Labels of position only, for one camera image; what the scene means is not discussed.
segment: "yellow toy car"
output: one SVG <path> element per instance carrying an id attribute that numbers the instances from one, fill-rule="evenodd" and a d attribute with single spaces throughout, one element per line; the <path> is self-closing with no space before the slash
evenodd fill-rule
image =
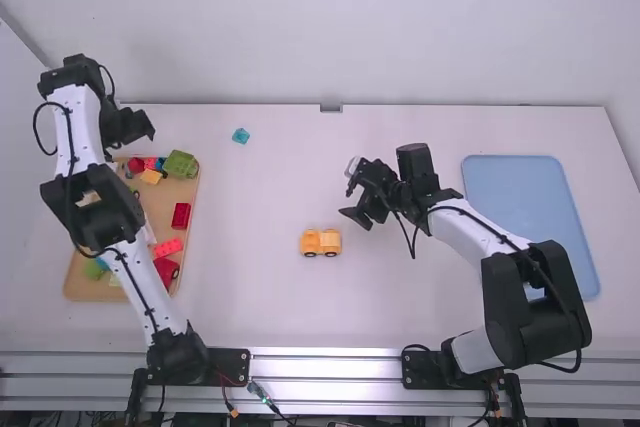
<path id="1" fill-rule="evenodd" d="M 327 229 L 324 232 L 305 230 L 300 239 L 300 252 L 305 257 L 335 257 L 342 252 L 340 232 L 335 229 Z"/>

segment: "wooden board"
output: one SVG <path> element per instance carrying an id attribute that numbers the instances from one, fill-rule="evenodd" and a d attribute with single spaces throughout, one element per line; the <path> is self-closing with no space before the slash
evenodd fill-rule
<path id="1" fill-rule="evenodd" d="M 173 296 L 182 278 L 184 259 L 187 251 L 187 240 L 189 237 L 189 227 L 191 227 L 191 219 L 193 218 L 196 191 L 198 189 L 198 180 L 200 172 L 195 179 L 178 179 L 168 177 L 160 180 L 158 185 L 150 185 L 140 180 L 140 174 L 134 176 L 133 179 L 127 179 L 124 175 L 124 162 L 128 158 L 117 158 L 118 176 L 129 186 L 132 186 L 140 192 L 140 203 L 147 214 L 153 233 L 158 243 L 179 237 L 182 240 L 183 249 L 181 252 L 171 254 L 169 259 L 180 264 L 180 272 L 178 277 L 171 282 L 169 287 L 169 295 Z M 174 230 L 171 228 L 171 219 L 173 218 L 173 209 L 177 202 L 187 202 L 191 204 L 191 216 L 189 218 L 189 226 L 187 230 Z M 100 280 L 92 280 L 84 273 L 85 259 L 77 252 L 73 253 L 67 278 L 64 282 L 64 296 L 73 301 L 80 302 L 126 302 L 127 296 L 122 287 L 114 285 L 111 280 L 112 274 L 105 273 Z"/>

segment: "red lego brick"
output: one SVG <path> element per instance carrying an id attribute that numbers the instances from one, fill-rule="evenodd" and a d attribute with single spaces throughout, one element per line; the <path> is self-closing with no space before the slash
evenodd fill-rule
<path id="1" fill-rule="evenodd" d="M 173 219 L 171 227 L 176 230 L 185 230 L 189 225 L 189 216 L 191 215 L 191 204 L 178 202 L 173 209 Z"/>
<path id="2" fill-rule="evenodd" d="M 178 277 L 178 273 L 180 272 L 180 264 L 165 257 L 160 257 L 159 259 L 153 261 L 153 265 L 156 266 L 156 270 L 158 271 L 160 280 L 162 280 L 164 288 L 167 289 L 168 292 L 169 287 L 171 286 L 171 281 Z"/>
<path id="3" fill-rule="evenodd" d="M 156 170 L 157 157 L 147 157 L 144 159 L 144 168 L 149 170 Z"/>
<path id="4" fill-rule="evenodd" d="M 139 174 L 144 171 L 144 160 L 138 157 L 131 157 L 127 162 L 127 167 L 129 167 L 132 174 Z"/>
<path id="5" fill-rule="evenodd" d="M 166 242 L 155 245 L 153 247 L 153 254 L 157 259 L 159 257 L 166 257 L 167 255 L 180 252 L 181 250 L 182 241 L 180 238 L 176 237 L 175 239 L 167 240 Z"/>

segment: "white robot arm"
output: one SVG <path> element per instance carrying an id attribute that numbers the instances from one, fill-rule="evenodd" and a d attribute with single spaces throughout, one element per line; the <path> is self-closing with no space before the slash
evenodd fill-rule
<path id="1" fill-rule="evenodd" d="M 158 276 L 140 202 L 105 158 L 107 147 L 145 135 L 153 139 L 155 130 L 143 111 L 116 107 L 105 93 L 100 68 L 79 54 L 40 78 L 46 102 L 34 114 L 34 128 L 39 111 L 51 107 L 58 145 L 57 152 L 48 153 L 57 157 L 55 178 L 42 184 L 40 193 L 76 249 L 102 258 L 117 276 L 143 328 L 150 371 L 167 382 L 197 381 L 207 365 L 207 349 Z M 77 204 L 91 192 L 98 200 Z"/>
<path id="2" fill-rule="evenodd" d="M 451 246 L 482 275 L 485 325 L 447 339 L 434 357 L 449 383 L 480 372 L 543 363 L 591 342 L 591 326 L 566 251 L 558 243 L 533 243 L 482 216 L 453 189 L 441 189 L 426 144 L 396 150 L 400 178 L 380 159 L 352 159 L 347 197 L 364 188 L 357 206 L 340 212 L 366 230 L 392 213 Z M 414 243 L 407 242 L 412 256 Z M 525 284 L 544 289 L 529 302 Z"/>

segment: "light blue tray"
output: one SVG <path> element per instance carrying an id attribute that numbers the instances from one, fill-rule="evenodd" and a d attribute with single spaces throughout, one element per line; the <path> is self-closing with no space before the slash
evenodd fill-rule
<path id="1" fill-rule="evenodd" d="M 562 164 L 549 156 L 471 155 L 462 162 L 467 200 L 482 215 L 534 242 L 555 240 L 569 254 L 583 300 L 600 293 L 587 239 Z M 542 295 L 527 288 L 527 298 Z"/>

